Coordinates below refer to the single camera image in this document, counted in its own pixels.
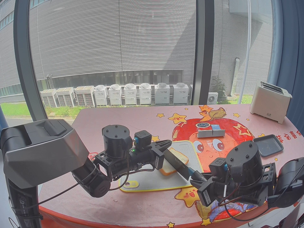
cartoon girl face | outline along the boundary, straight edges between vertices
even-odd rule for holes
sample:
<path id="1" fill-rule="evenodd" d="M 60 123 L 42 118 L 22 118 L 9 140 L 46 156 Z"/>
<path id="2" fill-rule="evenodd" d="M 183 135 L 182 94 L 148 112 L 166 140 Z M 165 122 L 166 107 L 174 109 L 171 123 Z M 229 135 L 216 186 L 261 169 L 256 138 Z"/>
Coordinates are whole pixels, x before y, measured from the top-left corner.
<path id="1" fill-rule="evenodd" d="M 226 134 L 224 137 L 198 138 L 197 132 L 189 140 L 193 143 L 204 172 L 210 171 L 209 164 L 218 157 L 225 158 L 237 146 L 236 140 Z"/>

cartoon eye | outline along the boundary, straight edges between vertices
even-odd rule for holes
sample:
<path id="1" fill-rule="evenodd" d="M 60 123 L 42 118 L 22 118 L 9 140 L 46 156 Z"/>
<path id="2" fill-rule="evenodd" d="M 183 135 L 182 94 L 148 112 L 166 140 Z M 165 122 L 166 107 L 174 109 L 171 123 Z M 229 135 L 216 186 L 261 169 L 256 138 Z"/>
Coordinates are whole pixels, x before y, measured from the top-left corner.
<path id="1" fill-rule="evenodd" d="M 213 144 L 214 149 L 217 151 L 222 151 L 225 148 L 223 142 L 218 139 L 212 140 L 212 144 Z"/>
<path id="2" fill-rule="evenodd" d="M 204 151 L 204 146 L 200 141 L 194 141 L 193 145 L 197 153 L 202 153 Z"/>

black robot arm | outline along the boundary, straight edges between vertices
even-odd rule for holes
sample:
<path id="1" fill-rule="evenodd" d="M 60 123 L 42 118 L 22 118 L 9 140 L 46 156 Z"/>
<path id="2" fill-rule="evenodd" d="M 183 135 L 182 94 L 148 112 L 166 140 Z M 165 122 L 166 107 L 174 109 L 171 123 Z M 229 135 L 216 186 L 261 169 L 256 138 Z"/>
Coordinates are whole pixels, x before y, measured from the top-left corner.
<path id="1" fill-rule="evenodd" d="M 170 140 L 152 143 L 151 134 L 143 130 L 135 133 L 133 146 L 129 129 L 121 125 L 103 128 L 102 135 L 105 150 L 92 162 L 80 137 L 64 120 L 41 120 L 2 130 L 3 171 L 10 204 L 21 228 L 40 228 L 43 217 L 38 205 L 78 184 L 98 198 L 119 188 L 110 189 L 112 180 L 134 173 L 143 165 L 161 169 L 162 152 L 172 143 Z M 100 165 L 107 175 L 101 172 Z M 68 172 L 72 172 L 77 183 L 38 203 L 37 186 Z"/>
<path id="2" fill-rule="evenodd" d="M 304 158 L 287 162 L 276 175 L 275 163 L 262 165 L 256 143 L 243 142 L 226 158 L 216 158 L 209 173 L 192 170 L 190 183 L 204 206 L 217 200 L 219 206 L 240 202 L 268 208 L 285 208 L 304 194 Z"/>

air conditioning unit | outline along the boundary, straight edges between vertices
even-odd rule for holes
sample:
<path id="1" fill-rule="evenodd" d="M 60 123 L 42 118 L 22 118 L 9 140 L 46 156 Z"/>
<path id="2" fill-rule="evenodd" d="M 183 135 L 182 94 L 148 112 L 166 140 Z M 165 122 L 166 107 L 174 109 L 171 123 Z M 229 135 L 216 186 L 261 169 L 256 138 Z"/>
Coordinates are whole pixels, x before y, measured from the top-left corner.
<path id="1" fill-rule="evenodd" d="M 96 105 L 107 105 L 107 88 L 104 85 L 98 85 L 94 89 Z"/>
<path id="2" fill-rule="evenodd" d="M 74 107 L 76 104 L 73 87 L 59 88 L 56 90 L 59 105 Z"/>
<path id="3" fill-rule="evenodd" d="M 208 94 L 208 100 L 207 100 L 207 104 L 217 104 L 217 97 L 218 97 L 218 93 L 217 92 L 209 92 Z"/>
<path id="4" fill-rule="evenodd" d="M 134 84 L 126 84 L 124 87 L 126 104 L 137 104 L 136 102 L 136 86 Z"/>
<path id="5" fill-rule="evenodd" d="M 189 87 L 184 83 L 173 85 L 173 104 L 188 103 Z"/>
<path id="6" fill-rule="evenodd" d="M 118 84 L 111 85 L 109 88 L 111 105 L 121 105 L 121 86 Z"/>
<path id="7" fill-rule="evenodd" d="M 79 106 L 94 106 L 93 100 L 94 86 L 78 86 L 75 89 L 76 97 Z"/>
<path id="8" fill-rule="evenodd" d="M 58 107 L 59 102 L 56 89 L 45 89 L 41 92 L 41 97 L 45 107 Z"/>
<path id="9" fill-rule="evenodd" d="M 139 86 L 139 102 L 140 104 L 151 104 L 151 85 L 142 83 Z"/>
<path id="10" fill-rule="evenodd" d="M 155 104 L 170 103 L 170 86 L 166 83 L 158 83 L 155 88 Z"/>

knife blade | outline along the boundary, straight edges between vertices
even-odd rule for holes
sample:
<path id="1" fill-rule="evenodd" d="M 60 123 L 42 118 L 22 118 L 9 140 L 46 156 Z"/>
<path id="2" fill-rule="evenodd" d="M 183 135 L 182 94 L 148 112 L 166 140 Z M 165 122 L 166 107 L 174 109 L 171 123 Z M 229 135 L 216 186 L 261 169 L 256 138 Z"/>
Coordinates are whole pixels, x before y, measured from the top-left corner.
<path id="1" fill-rule="evenodd" d="M 166 149 L 164 152 L 165 159 L 182 175 L 186 180 L 189 180 L 190 174 L 188 166 L 186 166 L 179 158 L 177 158 L 170 150 Z"/>

